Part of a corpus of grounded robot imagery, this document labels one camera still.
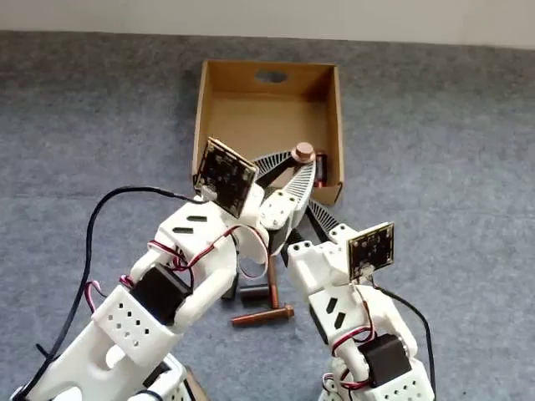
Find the gray carpet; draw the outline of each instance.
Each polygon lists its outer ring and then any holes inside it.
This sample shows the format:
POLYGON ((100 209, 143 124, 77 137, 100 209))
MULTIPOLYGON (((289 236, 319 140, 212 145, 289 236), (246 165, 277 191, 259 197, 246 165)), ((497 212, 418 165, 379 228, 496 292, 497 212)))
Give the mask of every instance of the gray carpet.
MULTIPOLYGON (((535 53, 66 33, 0 33, 0 398, 64 321, 99 197, 126 184, 191 193, 204 58, 339 64, 347 176, 335 212, 359 228, 395 221, 396 263, 377 280, 429 318, 439 399, 535 399, 535 53)), ((110 203, 92 277, 112 288, 177 206, 110 203)), ((216 401, 318 396, 329 352, 278 268, 293 321, 238 331, 228 319, 243 307, 218 303, 176 347, 216 401)), ((420 322, 400 309, 426 360, 420 322)), ((69 338, 88 317, 83 305, 69 338)))

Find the cable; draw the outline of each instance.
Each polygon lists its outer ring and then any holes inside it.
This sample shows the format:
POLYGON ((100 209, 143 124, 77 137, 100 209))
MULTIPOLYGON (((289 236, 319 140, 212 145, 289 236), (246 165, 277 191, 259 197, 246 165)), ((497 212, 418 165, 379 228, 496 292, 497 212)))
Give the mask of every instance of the cable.
POLYGON ((99 201, 97 206, 94 208, 93 213, 91 213, 91 217, 89 218, 89 223, 87 225, 87 231, 85 234, 84 271, 82 273, 82 277, 80 278, 80 283, 76 291, 76 295, 74 296, 73 304, 69 310, 67 318, 65 319, 65 323, 61 327, 61 330, 59 331, 59 335, 56 338, 56 341, 54 342, 52 348, 50 349, 50 352, 48 353, 48 356, 45 358, 43 364, 35 373, 35 375, 30 380, 30 382, 26 386, 24 386, 24 388, 13 397, 13 401, 24 400, 26 396, 29 394, 29 392, 32 391, 32 389, 41 379, 41 377, 44 375, 44 373, 48 369, 48 366, 50 366, 50 364, 54 361, 54 357, 58 353, 59 348, 61 347, 61 344, 64 342, 65 338, 67 337, 67 333, 69 332, 70 326, 73 323, 74 315, 76 314, 80 301, 82 300, 82 296, 84 295, 85 283, 87 282, 89 278, 89 273, 91 272, 93 228, 94 228, 94 223, 97 219, 97 216, 99 215, 100 211, 102 210, 106 202, 108 202, 111 198, 120 194, 129 193, 129 192, 150 192, 150 193, 154 193, 158 195, 163 195, 168 198, 175 198, 175 199, 180 199, 182 201, 188 201, 196 205, 207 203, 207 200, 194 200, 194 199, 188 198, 187 196, 176 194, 175 192, 172 192, 170 190, 163 190, 161 188, 156 188, 154 186, 122 186, 104 195, 104 197, 99 201))
POLYGON ((364 307, 364 310, 366 311, 366 317, 368 318, 368 323, 369 323, 368 337, 362 341, 358 341, 358 343, 367 343, 375 335, 374 321, 371 318, 371 312, 369 311, 368 302, 364 299, 364 296, 362 295, 362 292, 360 291, 359 286, 355 284, 354 282, 351 282, 351 285, 353 286, 353 291, 359 294, 360 301, 362 302, 362 306, 364 307))
POLYGON ((262 273, 260 273, 259 275, 251 276, 249 273, 245 272, 242 269, 241 266, 239 267, 240 268, 240 273, 243 274, 243 276, 248 280, 254 280, 254 279, 257 279, 257 278, 260 278, 260 277, 264 277, 266 275, 266 273, 268 272, 268 263, 269 263, 268 247, 264 243, 264 241, 262 239, 262 236, 260 235, 260 233, 258 232, 258 230, 256 228, 254 228, 252 226, 245 226, 243 224, 237 224, 235 226, 232 226, 232 227, 228 228, 220 236, 218 236, 214 241, 212 241, 209 246, 207 246, 202 251, 200 251, 199 253, 194 255, 192 257, 192 259, 187 263, 186 266, 175 266, 175 268, 173 270, 177 270, 179 272, 182 272, 182 271, 187 270, 187 269, 191 270, 191 268, 194 267, 204 256, 206 256, 208 253, 210 253, 211 251, 214 250, 214 248, 216 247, 215 245, 219 240, 221 240, 222 238, 225 238, 227 236, 230 236, 238 228, 247 228, 248 230, 250 230, 252 232, 252 234, 255 236, 255 238, 257 238, 258 242, 262 246, 262 249, 264 251, 264 257, 265 257, 264 269, 263 269, 262 273))
MULTIPOLYGON (((343 335, 341 338, 336 340, 336 342, 333 344, 333 348, 332 348, 333 357, 336 356, 336 348, 338 348, 340 345, 342 345, 343 343, 345 343, 349 339, 353 338, 354 336, 358 336, 362 332, 371 332, 372 333, 372 337, 373 337, 374 331, 371 329, 371 327, 363 326, 363 327, 354 328, 350 332, 345 333, 345 335, 343 335)), ((355 341, 357 341, 357 343, 366 343, 369 340, 368 339, 364 339, 364 340, 355 340, 355 341)))
POLYGON ((393 292, 391 292, 391 291, 389 291, 389 290, 387 290, 385 288, 376 286, 375 283, 373 282, 373 280, 372 280, 372 285, 374 286, 374 288, 376 290, 379 290, 379 291, 383 292, 386 296, 388 296, 388 297, 390 297, 392 299, 395 299, 396 301, 401 302, 402 304, 404 304, 412 312, 414 312, 417 317, 420 318, 422 323, 424 323, 425 341, 427 342, 427 355, 429 357, 429 375, 430 375, 431 387, 433 388, 433 393, 435 393, 435 400, 437 400, 437 397, 436 397, 436 379, 435 379, 435 357, 433 355, 433 344, 431 342, 431 329, 429 327, 429 323, 427 322, 427 319, 425 319, 425 316, 423 315, 423 313, 420 312, 409 301, 406 301, 405 299, 403 299, 399 295, 396 295, 393 292))
POLYGON ((187 270, 190 273, 190 290, 193 291, 195 286, 195 277, 193 275, 193 269, 187 267, 187 260, 184 256, 184 252, 181 249, 173 249, 169 246, 162 244, 157 240, 152 240, 147 243, 149 249, 156 248, 157 251, 161 251, 169 256, 172 256, 173 268, 171 270, 183 272, 187 270))
POLYGON ((321 387, 323 387, 327 393, 331 393, 332 390, 327 388, 327 380, 334 380, 334 375, 332 373, 324 373, 321 377, 321 387))
POLYGON ((154 399, 156 399, 157 401, 164 401, 161 395, 159 395, 157 392, 152 391, 152 390, 141 390, 141 391, 138 391, 135 395, 140 395, 140 394, 147 394, 147 395, 154 397, 154 399))
POLYGON ((89 310, 91 311, 91 313, 94 313, 94 311, 96 310, 96 307, 94 306, 93 298, 91 297, 92 287, 94 287, 94 289, 99 293, 100 296, 106 298, 107 295, 102 292, 102 289, 100 289, 100 284, 96 280, 85 283, 85 289, 84 289, 85 301, 87 301, 87 305, 89 306, 89 310))

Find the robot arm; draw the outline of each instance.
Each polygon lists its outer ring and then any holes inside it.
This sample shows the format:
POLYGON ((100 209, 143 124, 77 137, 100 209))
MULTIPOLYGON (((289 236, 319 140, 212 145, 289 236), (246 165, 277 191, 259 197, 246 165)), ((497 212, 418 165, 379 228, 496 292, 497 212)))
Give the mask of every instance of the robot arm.
MULTIPOLYGON (((207 149, 210 146, 219 152, 211 159, 212 163, 227 161, 233 164, 232 171, 236 163, 247 166, 239 155, 221 144, 209 141, 207 149)), ((162 398, 167 397, 173 387, 172 391, 179 391, 181 384, 178 387, 176 384, 183 381, 181 365, 174 363, 168 352, 184 331, 231 287, 236 275, 237 250, 267 266, 268 253, 278 252, 278 243, 284 243, 303 215, 312 191, 314 169, 313 163, 306 172, 300 169, 299 182, 291 181, 288 188, 279 191, 282 195, 269 198, 266 207, 262 206, 264 190, 259 185, 252 184, 247 196, 238 199, 242 202, 239 205, 229 198, 229 190, 224 186, 222 198, 217 194, 216 203, 188 203, 166 219, 155 235, 155 242, 164 247, 150 248, 136 262, 129 276, 131 288, 117 286, 107 296, 92 315, 91 322, 48 366, 26 399, 123 401, 131 398, 142 401, 150 398, 147 391, 154 391, 162 398), (302 185, 303 178, 309 175, 312 178, 302 185), (281 227, 278 227, 279 221, 271 221, 269 227, 262 225, 260 210, 268 209, 278 211, 281 227), (178 279, 168 267, 173 256, 162 249, 175 246, 187 261, 195 261, 191 268, 195 289, 178 279), (107 357, 117 349, 120 358, 110 366, 107 357), (152 383, 147 383, 162 361, 167 361, 167 371, 160 372, 152 383)), ((219 171, 210 166, 207 170, 211 174, 219 171)), ((252 178, 247 167, 236 180, 241 178, 252 178)), ((208 179, 218 182, 217 177, 208 179)), ((240 188, 234 185, 231 190, 242 194, 240 188)))
POLYGON ((433 390, 416 359, 415 338, 392 300, 349 279, 349 240, 373 229, 359 232, 331 224, 326 233, 331 241, 317 246, 302 241, 288 247, 289 276, 333 352, 332 373, 326 374, 334 385, 324 385, 320 400, 394 399, 404 390, 404 399, 431 401, 433 390))

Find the ventilation hole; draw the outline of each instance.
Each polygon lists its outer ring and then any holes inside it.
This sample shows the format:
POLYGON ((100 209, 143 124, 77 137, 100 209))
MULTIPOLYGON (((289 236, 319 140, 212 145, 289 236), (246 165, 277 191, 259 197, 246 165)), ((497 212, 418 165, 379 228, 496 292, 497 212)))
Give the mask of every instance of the ventilation hole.
POLYGON ((193 234, 193 229, 191 227, 175 227, 173 232, 175 234, 193 234))
POLYGON ((334 328, 341 328, 344 324, 345 313, 340 312, 334 321, 334 328))
POLYGON ((329 299, 329 304, 327 305, 327 313, 333 312, 334 307, 336 307, 336 302, 338 302, 338 298, 329 299))
POLYGON ((206 217, 206 216, 188 216, 186 219, 188 221, 199 221, 199 222, 208 221, 208 217, 206 217))

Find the cardboard box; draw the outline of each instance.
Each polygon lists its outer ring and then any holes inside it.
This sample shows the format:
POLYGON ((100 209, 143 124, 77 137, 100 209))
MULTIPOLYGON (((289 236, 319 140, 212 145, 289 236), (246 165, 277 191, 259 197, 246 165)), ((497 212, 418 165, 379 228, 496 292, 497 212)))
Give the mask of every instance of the cardboard box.
POLYGON ((313 197, 332 205, 344 183, 338 69, 331 64, 207 60, 197 105, 192 173, 206 138, 254 159, 306 141, 328 155, 328 182, 313 197))

